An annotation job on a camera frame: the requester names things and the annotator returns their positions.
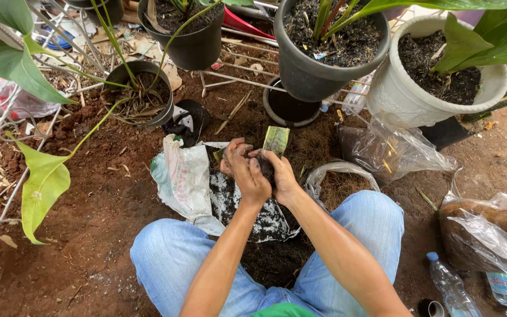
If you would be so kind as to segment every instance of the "forearm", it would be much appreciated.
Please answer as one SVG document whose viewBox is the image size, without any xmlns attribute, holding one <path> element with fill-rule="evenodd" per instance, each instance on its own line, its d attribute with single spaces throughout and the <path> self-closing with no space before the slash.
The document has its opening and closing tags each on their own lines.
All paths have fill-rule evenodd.
<svg viewBox="0 0 507 317">
<path fill-rule="evenodd" d="M 179 316 L 218 316 L 261 206 L 240 203 L 187 291 Z"/>
<path fill-rule="evenodd" d="M 332 276 L 370 316 L 408 313 L 372 254 L 299 189 L 287 206 Z"/>
</svg>

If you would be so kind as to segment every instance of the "gray plastic pot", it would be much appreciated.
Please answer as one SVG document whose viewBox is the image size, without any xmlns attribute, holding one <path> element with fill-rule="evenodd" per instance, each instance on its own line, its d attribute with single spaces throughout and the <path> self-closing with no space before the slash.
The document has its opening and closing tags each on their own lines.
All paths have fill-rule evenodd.
<svg viewBox="0 0 507 317">
<path fill-rule="evenodd" d="M 144 11 L 148 7 L 148 0 L 140 0 L 138 4 L 138 19 L 146 31 L 156 40 L 158 40 L 162 49 L 171 39 L 171 35 L 157 32 L 144 16 Z M 203 70 L 211 65 L 220 56 L 220 46 L 222 37 L 222 21 L 224 19 L 224 10 L 211 25 L 206 28 L 190 34 L 176 36 L 167 48 L 167 54 L 177 67 L 186 70 Z"/>
<path fill-rule="evenodd" d="M 267 83 L 267 85 L 274 87 L 276 84 L 278 84 L 279 80 L 280 80 L 279 77 L 273 77 L 273 79 L 271 79 Z M 269 88 L 265 88 L 263 90 L 263 107 L 265 108 L 265 111 L 267 112 L 269 117 L 271 119 L 273 119 L 273 121 L 277 122 L 278 124 L 280 124 L 282 126 L 286 126 L 286 127 L 306 126 L 307 124 L 314 121 L 321 112 L 320 107 L 317 107 L 316 111 L 312 114 L 312 116 L 310 118 L 307 118 L 306 120 L 302 120 L 302 121 L 298 121 L 298 122 L 285 120 L 285 119 L 279 117 L 278 114 L 275 113 L 275 111 L 273 111 L 271 105 L 269 104 L 270 91 L 271 91 L 271 89 L 269 89 Z"/>
<path fill-rule="evenodd" d="M 143 61 L 143 60 L 129 61 L 126 64 L 129 66 L 130 70 L 132 71 L 132 73 L 134 75 L 139 74 L 139 73 L 143 73 L 143 72 L 148 72 L 148 73 L 155 75 L 159 69 L 158 65 L 153 64 L 149 61 Z M 167 85 L 168 89 L 170 90 L 170 98 L 169 98 L 169 100 L 167 100 L 167 105 L 165 106 L 165 109 L 162 110 L 156 117 L 153 117 L 150 121 L 135 124 L 135 123 L 127 121 L 125 119 L 117 118 L 114 114 L 113 114 L 113 116 L 115 118 L 119 119 L 120 121 L 128 123 L 130 125 L 141 125 L 141 126 L 161 126 L 161 125 L 165 124 L 167 121 L 169 121 L 173 116 L 173 106 L 174 106 L 173 93 L 171 91 L 170 81 L 167 78 L 167 75 L 165 74 L 165 72 L 163 72 L 163 70 L 159 74 L 159 79 L 162 80 Z M 122 83 L 122 84 L 126 84 L 127 82 L 129 82 L 130 76 L 129 76 L 128 71 L 126 71 L 126 67 L 124 65 L 117 66 L 115 69 L 113 69 L 113 71 L 109 74 L 109 76 L 107 76 L 107 81 Z M 118 86 L 106 83 L 103 85 L 102 90 L 105 90 L 105 89 L 117 90 Z M 106 105 L 105 109 L 107 109 L 107 111 L 109 111 L 110 105 Z"/>
<path fill-rule="evenodd" d="M 369 63 L 356 67 L 332 67 L 306 56 L 288 38 L 283 26 L 283 17 L 297 1 L 281 0 L 273 23 L 273 32 L 279 44 L 279 75 L 283 87 L 293 97 L 306 102 L 323 100 L 349 81 L 371 73 L 383 61 L 391 44 L 391 29 L 383 13 L 371 15 L 377 30 L 385 36 L 379 43 L 375 58 Z"/>
<path fill-rule="evenodd" d="M 93 9 L 93 4 L 91 4 L 91 0 L 64 0 L 70 7 L 74 9 L 83 10 L 87 13 L 87 17 L 91 20 L 91 22 L 95 23 L 97 26 L 101 25 L 99 21 L 99 17 Z M 122 0 L 105 0 L 105 7 L 107 8 L 107 12 L 109 13 L 109 18 L 111 19 L 112 24 L 117 24 L 121 21 L 122 16 L 124 15 L 124 7 L 122 5 Z M 97 9 L 99 10 L 99 14 L 106 23 L 109 23 L 107 20 L 107 15 L 105 10 L 102 8 L 101 0 L 96 0 L 95 4 L 97 4 Z"/>
</svg>

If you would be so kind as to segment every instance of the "jeans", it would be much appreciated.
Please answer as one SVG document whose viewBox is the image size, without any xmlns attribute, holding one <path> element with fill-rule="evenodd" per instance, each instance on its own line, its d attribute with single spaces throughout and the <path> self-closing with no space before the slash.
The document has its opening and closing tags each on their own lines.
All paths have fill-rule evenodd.
<svg viewBox="0 0 507 317">
<path fill-rule="evenodd" d="M 404 233 L 402 209 L 383 193 L 360 191 L 346 198 L 330 216 L 369 250 L 393 283 Z M 201 229 L 173 219 L 150 223 L 137 235 L 130 257 L 138 283 L 144 285 L 163 317 L 179 314 L 187 289 L 214 244 Z M 366 316 L 317 252 L 310 256 L 292 289 L 265 289 L 240 264 L 219 316 L 251 316 L 281 302 L 299 305 L 316 316 Z"/>
</svg>

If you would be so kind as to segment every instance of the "white plastic pot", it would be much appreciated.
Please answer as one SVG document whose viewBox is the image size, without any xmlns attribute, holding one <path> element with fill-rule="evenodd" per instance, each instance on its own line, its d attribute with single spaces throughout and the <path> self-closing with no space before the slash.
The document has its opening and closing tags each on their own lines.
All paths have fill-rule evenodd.
<svg viewBox="0 0 507 317">
<path fill-rule="evenodd" d="M 506 65 L 479 67 L 481 87 L 472 105 L 444 102 L 420 88 L 406 73 L 398 55 L 398 40 L 410 33 L 412 38 L 429 36 L 445 29 L 445 18 L 419 16 L 408 20 L 394 33 L 389 57 L 378 67 L 367 104 L 370 113 L 400 127 L 432 126 L 458 113 L 476 113 L 490 108 L 507 90 Z M 459 21 L 469 29 L 473 27 Z"/>
</svg>

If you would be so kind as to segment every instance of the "red plastic item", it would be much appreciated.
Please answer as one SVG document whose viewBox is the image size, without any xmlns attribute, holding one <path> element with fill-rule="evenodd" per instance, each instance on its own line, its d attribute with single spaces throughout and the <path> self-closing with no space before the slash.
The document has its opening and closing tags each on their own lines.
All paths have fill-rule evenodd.
<svg viewBox="0 0 507 317">
<path fill-rule="evenodd" d="M 230 12 L 227 7 L 224 7 L 224 21 L 222 22 L 224 26 L 228 26 L 233 29 L 238 29 L 240 31 L 250 33 L 257 36 L 263 36 L 266 38 L 270 38 L 271 40 L 275 40 L 275 37 L 269 35 L 267 33 L 263 33 L 262 31 L 254 28 L 248 22 L 244 21 L 241 18 L 238 18 L 234 13 Z"/>
</svg>

